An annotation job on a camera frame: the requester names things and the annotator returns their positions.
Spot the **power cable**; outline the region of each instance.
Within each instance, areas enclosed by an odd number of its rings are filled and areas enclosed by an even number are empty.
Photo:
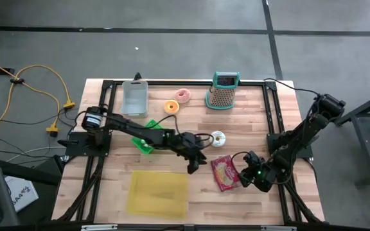
[[[305,160],[309,164],[309,166],[311,166],[313,174],[315,175],[316,184],[318,184],[318,177],[316,175],[315,166],[313,166],[312,162],[308,158],[303,158],[303,160]]]
[[[22,68],[16,75],[13,75],[11,73],[9,73],[8,71],[6,71],[5,69],[3,69],[2,67],[0,67],[0,70],[4,71],[6,74],[10,75],[11,77],[14,78],[14,81],[12,81],[12,84],[11,84],[11,87],[10,87],[10,91],[8,93],[8,101],[7,101],[7,104],[6,104],[6,107],[5,107],[5,111],[3,112],[2,116],[0,117],[0,119],[3,119],[5,114],[7,113],[8,111],[8,108],[10,106],[10,103],[11,103],[11,96],[12,96],[12,91],[13,91],[13,87],[17,84],[17,83],[20,83],[20,84],[23,84],[25,85],[27,88],[35,91],[35,92],[38,92],[38,93],[41,93],[41,94],[45,94],[49,97],[51,97],[52,99],[55,100],[55,102],[57,103],[57,113],[59,114],[60,112],[60,106],[59,106],[59,100],[54,97],[52,94],[48,93],[48,92],[44,92],[43,90],[38,90],[38,89],[35,89],[31,86],[29,86],[27,83],[24,83],[24,81],[22,79],[19,78],[20,74],[27,70],[27,69],[30,69],[32,67],[42,67],[42,68],[45,68],[45,69],[48,69],[50,70],[51,72],[53,72],[56,76],[58,76],[58,78],[60,79],[60,81],[62,82],[62,84],[64,85],[64,88],[65,88],[65,92],[66,92],[66,95],[67,95],[67,103],[64,105],[64,108],[73,108],[75,106],[75,103],[71,101],[71,99],[69,98],[69,93],[68,93],[68,89],[66,87],[66,84],[64,82],[64,80],[62,79],[62,77],[56,72],[54,71],[52,68],[50,67],[47,67],[45,65],[31,65],[31,66],[27,66],[27,67],[24,67]],[[47,132],[58,132],[58,128],[57,128],[57,121],[58,121],[58,117],[55,119],[54,123],[48,127],[46,129]]]
[[[6,123],[19,124],[19,125],[35,125],[35,124],[43,123],[45,121],[49,121],[50,119],[55,118],[55,117],[58,117],[61,114],[65,114],[67,111],[78,110],[78,109],[79,108],[72,108],[72,109],[66,110],[65,112],[60,112],[59,114],[55,114],[55,115],[53,115],[53,116],[51,116],[51,117],[49,117],[47,119],[44,119],[44,120],[41,120],[41,121],[38,121],[38,122],[33,122],[33,123],[15,122],[15,121],[9,121],[9,120],[6,120],[6,119],[0,119],[0,121],[1,122],[6,122]]]
[[[9,162],[17,157],[20,157],[20,156],[25,156],[25,157],[31,157],[31,158],[41,158],[43,156],[31,156],[31,155],[25,155],[25,154],[28,154],[28,153],[31,153],[31,152],[34,152],[34,151],[40,151],[40,150],[46,150],[46,149],[64,149],[66,147],[63,147],[63,146],[54,146],[54,147],[43,147],[43,148],[35,148],[35,149],[32,149],[30,151],[26,151],[24,153],[19,153],[19,152],[15,152],[15,151],[3,151],[3,150],[0,150],[0,153],[9,153],[9,154],[17,154],[16,156],[12,157],[11,159],[5,161],[5,162]]]
[[[267,82],[266,82],[266,80],[273,80],[273,81],[276,81],[276,82],[278,82],[278,83],[280,83],[280,84],[282,84],[282,85],[284,85],[284,86],[286,86],[286,87],[289,87],[290,89],[292,89],[292,90],[300,90],[300,91],[305,91],[305,92],[311,92],[311,93],[314,93],[315,95],[317,95],[317,96],[320,96],[320,94],[319,93],[317,93],[317,92],[315,92],[315,91],[313,91],[313,90],[308,90],[308,89],[298,89],[298,88],[295,88],[295,87],[291,87],[291,86],[289,86],[289,85],[287,85],[287,84],[285,84],[285,83],[283,83],[283,82],[281,82],[281,81],[279,81],[279,80],[276,80],[276,79],[274,79],[274,78],[266,78],[266,79],[264,79],[263,81],[265,81],[265,85],[266,86],[268,86],[267,85]]]
[[[19,151],[21,151],[21,152],[23,152],[23,153],[25,152],[24,150],[22,150],[22,149],[18,148],[17,146],[15,146],[15,145],[13,145],[13,144],[11,144],[11,143],[7,142],[7,141],[4,141],[4,140],[3,140],[3,139],[1,139],[1,138],[0,138],[0,141],[2,141],[2,142],[4,142],[4,143],[8,144],[9,146],[12,146],[12,147],[14,147],[14,148],[18,149]]]

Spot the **green toy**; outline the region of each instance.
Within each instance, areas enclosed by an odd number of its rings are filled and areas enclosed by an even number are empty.
[[[149,121],[145,127],[149,128],[153,125],[155,125],[157,122],[154,121],[153,119],[151,121]],[[153,128],[151,129],[161,129],[162,127],[158,125],[155,125]],[[143,139],[140,139],[140,138],[137,138],[137,137],[134,137],[131,139],[131,141],[135,144],[135,146],[137,146],[139,148],[139,150],[141,151],[141,153],[143,153],[144,155],[149,155],[149,153],[151,153],[154,148],[149,146]]]

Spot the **robotic arm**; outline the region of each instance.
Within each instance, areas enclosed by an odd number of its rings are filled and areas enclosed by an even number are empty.
[[[284,182],[292,172],[296,155],[309,146],[317,133],[344,112],[345,102],[329,94],[318,95],[304,121],[292,131],[283,132],[269,143],[271,157],[268,161],[259,158],[253,151],[244,156],[248,167],[242,170],[240,180],[244,187],[253,181],[261,191],[268,192],[278,179]]]
[[[200,136],[189,132],[176,134],[174,129],[150,129],[125,119],[119,114],[104,116],[104,108],[89,107],[82,121],[82,128],[89,135],[88,145],[101,148],[105,136],[111,130],[118,130],[134,137],[143,139],[149,146],[159,150],[172,150],[177,156],[189,161],[188,173],[194,173],[200,164],[207,164],[205,155],[201,152],[204,141]],[[105,126],[101,127],[102,118],[106,117]]]

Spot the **concrete floor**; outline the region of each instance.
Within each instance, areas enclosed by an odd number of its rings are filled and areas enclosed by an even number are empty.
[[[269,6],[275,30],[370,31],[370,0],[269,0]],[[267,29],[261,0],[0,0],[0,24]],[[294,80],[296,87],[343,99],[347,112],[370,99],[370,37],[276,36],[276,46],[283,78]],[[0,65],[19,70],[31,64],[58,71],[78,103],[86,78],[133,78],[136,72],[145,78],[211,78],[215,71],[240,71],[242,79],[275,76],[267,35],[0,31]],[[23,78],[66,100],[51,73],[34,69]],[[9,86],[8,78],[0,76],[0,115]],[[297,97],[304,115],[313,96],[298,92]],[[53,115],[52,100],[18,86],[6,119],[33,122]],[[49,122],[1,123],[0,138],[23,150],[44,147],[47,126]],[[60,138],[65,137],[66,126],[59,126]],[[51,144],[58,146],[54,140]],[[353,185],[369,176],[370,169],[353,127],[329,125],[312,148],[326,221],[370,228],[370,188],[356,190]],[[1,142],[0,150],[15,151]],[[12,157],[0,154],[3,160]],[[12,162],[27,160],[19,157]]]

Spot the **yellow cable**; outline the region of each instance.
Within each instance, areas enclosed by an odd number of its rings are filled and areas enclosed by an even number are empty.
[[[63,86],[64,86],[64,88],[65,88],[65,93],[67,94],[67,100],[68,100],[68,101],[70,101],[70,100],[71,100],[71,99],[69,98],[69,93],[68,93],[67,85],[65,84],[65,82],[64,82],[64,80],[62,79],[61,75],[59,75],[56,71],[54,71],[54,70],[53,70],[52,68],[50,68],[50,67],[47,67],[47,66],[45,66],[45,65],[39,65],[39,64],[37,64],[37,65],[31,65],[31,66],[27,66],[27,67],[22,68],[22,69],[18,72],[17,76],[18,76],[21,72],[23,72],[23,71],[25,71],[25,70],[27,70],[27,69],[29,69],[29,68],[32,68],[32,67],[43,67],[43,68],[45,68],[45,69],[50,70],[52,73],[54,73],[56,76],[58,76],[58,78],[61,80],[61,82],[62,82],[62,84],[63,84]]]
[[[54,70],[53,70],[52,68],[50,68],[50,67],[47,67],[47,66],[45,66],[45,65],[31,65],[31,66],[27,66],[27,67],[22,68],[22,69],[21,69],[21,70],[20,70],[16,75],[13,75],[13,74],[9,73],[8,71],[6,71],[5,69],[3,69],[2,67],[0,67],[0,70],[4,71],[6,74],[8,74],[8,75],[10,75],[11,77],[15,78],[16,80],[18,80],[18,79],[19,79],[19,75],[20,75],[23,71],[25,71],[25,70],[27,70],[27,69],[29,69],[29,68],[32,68],[32,67],[43,67],[43,68],[46,68],[46,69],[50,70],[51,72],[53,72],[56,76],[58,76],[58,78],[61,80],[61,82],[62,82],[62,84],[63,84],[63,86],[64,86],[64,88],[65,88],[65,92],[66,92],[66,94],[67,94],[67,103],[64,105],[64,107],[71,108],[71,107],[74,107],[74,106],[75,106],[75,103],[73,103],[73,102],[71,101],[71,99],[69,98],[68,88],[67,88],[67,86],[66,86],[66,84],[65,84],[64,80],[62,79],[62,77],[61,77],[61,76],[60,76],[56,71],[54,71]],[[41,93],[41,94],[45,94],[45,95],[47,95],[47,96],[49,96],[49,97],[53,98],[53,99],[57,102],[57,113],[59,114],[59,111],[60,111],[59,100],[58,100],[56,97],[54,97],[52,94],[50,94],[50,93],[48,93],[48,92],[44,92],[44,91],[42,91],[42,90],[34,89],[33,87],[29,86],[29,85],[28,85],[28,84],[26,84],[26,83],[23,83],[23,85],[25,85],[27,88],[29,88],[29,89],[31,89],[31,90],[33,90],[33,91],[35,91],[35,92],[38,92],[38,93]],[[4,116],[5,116],[5,114],[7,113],[8,108],[9,108],[9,106],[10,106],[10,103],[11,103],[11,96],[12,96],[12,91],[13,91],[13,87],[14,87],[14,86],[15,86],[15,84],[13,84],[13,83],[12,83],[12,84],[11,84],[11,87],[10,87],[9,95],[8,95],[8,102],[7,102],[7,104],[6,104],[6,108],[5,108],[4,113],[3,113],[3,114],[1,115],[1,117],[0,117],[0,122],[1,122],[1,119],[3,119],[3,117],[4,117]],[[55,131],[55,132],[58,132],[57,123],[58,123],[58,117],[56,117],[56,118],[55,118],[54,123],[53,123],[49,128],[47,128],[47,132],[48,132],[48,131]]]
[[[10,107],[10,103],[11,103],[11,95],[12,95],[12,90],[13,90],[13,87],[15,86],[15,84],[11,83],[11,87],[10,87],[10,92],[8,93],[8,101],[6,102],[6,107],[5,107],[5,110],[3,112],[3,114],[1,115],[0,117],[0,122],[1,120],[4,118],[6,112],[8,111],[8,108]]]
[[[25,71],[25,70],[27,70],[27,69],[29,69],[29,68],[31,68],[31,67],[33,67],[33,66],[29,66],[29,67],[24,67],[24,68],[22,68],[21,70],[19,70],[18,71],[18,73],[17,73],[17,75],[15,76],[15,79],[19,79],[19,75],[23,72],[23,71]],[[53,95],[51,95],[50,93],[48,93],[48,92],[44,92],[43,90],[38,90],[38,89],[35,89],[35,88],[33,88],[33,87],[31,87],[31,86],[29,86],[28,84],[26,84],[26,83],[23,83],[23,85],[25,85],[27,88],[29,88],[29,89],[31,89],[31,90],[33,90],[33,91],[35,91],[35,92],[38,92],[38,93],[41,93],[41,94],[45,94],[45,95],[47,95],[47,96],[49,96],[49,97],[51,97],[51,98],[53,98],[56,102],[57,102],[57,113],[59,113],[59,100],[55,97],[55,96],[53,96]],[[58,117],[56,117],[55,118],[55,121],[54,121],[54,125],[56,126],[57,125],[57,122],[58,122]]]

